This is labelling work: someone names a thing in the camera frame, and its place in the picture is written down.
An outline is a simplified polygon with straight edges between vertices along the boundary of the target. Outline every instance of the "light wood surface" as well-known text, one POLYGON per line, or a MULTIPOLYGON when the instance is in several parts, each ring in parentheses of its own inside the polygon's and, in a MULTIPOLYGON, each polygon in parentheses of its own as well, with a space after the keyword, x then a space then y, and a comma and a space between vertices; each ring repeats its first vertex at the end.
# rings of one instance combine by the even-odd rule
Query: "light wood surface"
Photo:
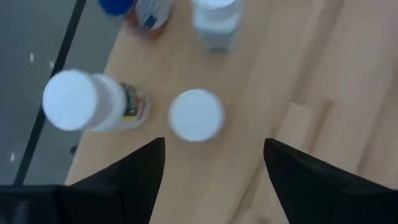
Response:
POLYGON ((333 165, 360 167, 362 176, 398 187, 390 123, 397 103, 387 97, 396 92, 396 9, 396 0, 246 0, 237 48, 224 55, 200 46, 190 3, 177 0, 156 42, 122 30, 105 70, 150 94, 149 120, 130 131, 84 133, 66 184, 162 136, 164 178, 150 222, 227 224, 261 161, 264 139, 280 128, 290 102, 318 117, 332 100, 322 128, 309 127, 318 137, 306 146, 333 165), (183 141, 167 125, 170 102, 193 88, 215 93, 227 111, 222 132, 208 142, 183 141))

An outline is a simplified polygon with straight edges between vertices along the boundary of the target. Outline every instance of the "blue bottle cap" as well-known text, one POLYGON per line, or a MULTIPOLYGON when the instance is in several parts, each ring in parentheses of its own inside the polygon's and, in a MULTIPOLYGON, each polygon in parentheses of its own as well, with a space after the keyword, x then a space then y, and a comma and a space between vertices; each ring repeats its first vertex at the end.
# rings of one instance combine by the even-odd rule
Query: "blue bottle cap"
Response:
POLYGON ((136 0, 98 0, 105 13, 110 16, 122 16, 130 11, 136 0))

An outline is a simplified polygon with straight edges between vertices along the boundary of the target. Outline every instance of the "black line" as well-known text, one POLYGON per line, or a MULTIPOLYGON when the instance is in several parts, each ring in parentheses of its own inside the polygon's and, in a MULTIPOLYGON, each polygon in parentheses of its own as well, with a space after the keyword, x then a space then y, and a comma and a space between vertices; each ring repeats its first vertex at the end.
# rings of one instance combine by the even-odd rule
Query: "black line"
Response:
MULTIPOLYGON (((67 60, 70 46, 75 36, 81 14, 85 8, 85 4, 86 0, 76 0, 75 7, 73 8, 73 12, 69 20, 67 31, 63 36, 62 45, 58 52, 58 56, 55 61, 54 68, 52 70, 50 78, 53 77, 59 71, 61 71, 63 69, 63 66, 65 65, 65 61, 67 60)), ((32 131, 30 132, 29 140, 27 142, 24 152, 24 157, 22 158, 21 164, 18 168, 18 172, 13 185, 22 185, 24 183, 26 173, 29 169, 30 162, 32 161, 33 154, 36 150, 37 142, 39 141, 40 134, 42 133, 44 123, 45 123, 45 116, 43 113, 43 109, 40 106, 39 112, 37 113, 36 116, 35 123, 33 124, 32 131)))

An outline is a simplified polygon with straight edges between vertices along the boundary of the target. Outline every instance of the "white bottle cap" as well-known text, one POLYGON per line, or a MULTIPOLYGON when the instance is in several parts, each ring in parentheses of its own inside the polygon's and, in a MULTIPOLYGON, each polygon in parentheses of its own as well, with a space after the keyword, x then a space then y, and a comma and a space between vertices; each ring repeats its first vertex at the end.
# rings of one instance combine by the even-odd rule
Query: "white bottle cap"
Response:
POLYGON ((243 0, 192 0, 195 7, 209 16, 228 16, 241 8, 243 0))
POLYGON ((209 91, 197 89, 181 93, 169 110, 169 124, 180 138, 206 141, 218 134, 224 123, 220 100, 209 91))
POLYGON ((97 126, 106 117, 109 97, 100 83, 78 70, 62 71, 47 83, 42 105, 47 119, 56 127, 82 130, 97 126))

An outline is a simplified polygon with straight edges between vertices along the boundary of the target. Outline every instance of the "plastic bottle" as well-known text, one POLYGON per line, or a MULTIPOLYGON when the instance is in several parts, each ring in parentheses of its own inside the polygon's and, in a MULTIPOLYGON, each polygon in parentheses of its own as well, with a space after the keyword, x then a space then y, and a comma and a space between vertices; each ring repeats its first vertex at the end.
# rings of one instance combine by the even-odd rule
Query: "plastic bottle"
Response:
POLYGON ((243 0, 192 0, 193 26, 212 52, 234 49, 236 31, 243 16, 243 0))
POLYGON ((169 125, 186 141, 207 141, 223 127, 225 112, 221 101, 207 90, 196 89, 181 93, 169 109, 169 125))
POLYGON ((148 96, 103 74, 66 70, 47 83, 42 100, 47 119, 66 131, 136 128, 149 116, 148 96))
POLYGON ((160 36, 169 21, 172 0, 98 0, 105 13, 122 17, 128 28, 150 39, 160 36))

